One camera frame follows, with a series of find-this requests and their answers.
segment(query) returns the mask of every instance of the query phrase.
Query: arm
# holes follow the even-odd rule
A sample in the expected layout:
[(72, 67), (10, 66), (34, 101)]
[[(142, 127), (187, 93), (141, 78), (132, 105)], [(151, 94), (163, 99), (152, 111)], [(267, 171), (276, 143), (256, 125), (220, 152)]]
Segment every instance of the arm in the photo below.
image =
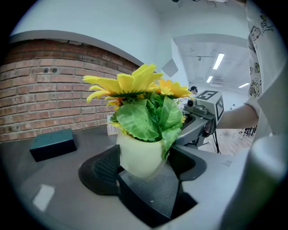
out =
[(217, 128), (249, 128), (258, 123), (258, 115), (253, 107), (242, 105), (241, 107), (225, 111), (217, 125)]

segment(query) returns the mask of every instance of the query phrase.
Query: ceiling light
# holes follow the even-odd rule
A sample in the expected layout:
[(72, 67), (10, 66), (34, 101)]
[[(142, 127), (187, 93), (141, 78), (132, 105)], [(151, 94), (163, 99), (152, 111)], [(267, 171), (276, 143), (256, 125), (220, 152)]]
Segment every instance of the ceiling light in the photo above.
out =
[(239, 86), (238, 88), (242, 88), (242, 87), (244, 87), (246, 85), (249, 85), (249, 83), (243, 84), (243, 85)]
[(207, 80), (207, 83), (209, 83), (212, 80), (213, 76), (210, 76)]
[(223, 58), (224, 58), (224, 55), (225, 55), (225, 54), (223, 54), (223, 53), (220, 53), (220, 54), (218, 55), (218, 58), (217, 58), (217, 60), (216, 60), (216, 63), (215, 63), (215, 65), (214, 65), (214, 67), (213, 67), (214, 70), (218, 69), (221, 61), (222, 61)]

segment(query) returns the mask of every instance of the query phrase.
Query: brick wall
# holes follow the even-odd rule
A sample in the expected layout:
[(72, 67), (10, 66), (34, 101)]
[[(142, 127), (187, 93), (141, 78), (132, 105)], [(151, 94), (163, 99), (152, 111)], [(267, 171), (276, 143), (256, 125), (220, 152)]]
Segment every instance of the brick wall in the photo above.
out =
[(12, 44), (0, 67), (0, 141), (35, 137), (64, 128), (104, 125), (107, 100), (86, 103), (84, 75), (116, 78), (137, 65), (109, 51), (71, 41)]

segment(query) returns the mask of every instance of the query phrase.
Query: floor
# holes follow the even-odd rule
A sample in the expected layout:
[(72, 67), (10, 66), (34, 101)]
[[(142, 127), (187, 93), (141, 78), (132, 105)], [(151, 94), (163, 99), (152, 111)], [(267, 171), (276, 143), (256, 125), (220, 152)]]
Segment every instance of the floor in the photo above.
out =
[[(221, 154), (225, 155), (236, 155), (243, 148), (249, 148), (253, 142), (254, 136), (248, 137), (246, 134), (240, 140), (242, 131), (241, 129), (217, 129), (217, 139), (219, 150)], [(213, 136), (205, 138), (204, 143), (207, 144), (200, 146), (198, 149), (216, 152), (216, 145), (213, 140)]]

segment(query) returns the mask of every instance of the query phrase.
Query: person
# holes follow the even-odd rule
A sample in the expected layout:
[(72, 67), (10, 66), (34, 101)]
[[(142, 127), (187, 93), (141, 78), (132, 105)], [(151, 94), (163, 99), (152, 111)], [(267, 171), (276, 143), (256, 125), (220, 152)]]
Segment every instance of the person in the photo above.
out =
[(198, 94), (198, 89), (196, 86), (192, 86), (189, 90), (193, 95), (197, 95)]
[(265, 115), (258, 104), (258, 99), (277, 79), (286, 81), (287, 49), (275, 25), (252, 0), (234, 1), (246, 7), (250, 31), (248, 47), (251, 82), (248, 101), (238, 108), (225, 111), (217, 128), (241, 129), (258, 124), (255, 141), (271, 134), (266, 118), (266, 115), (271, 112), (266, 110)]

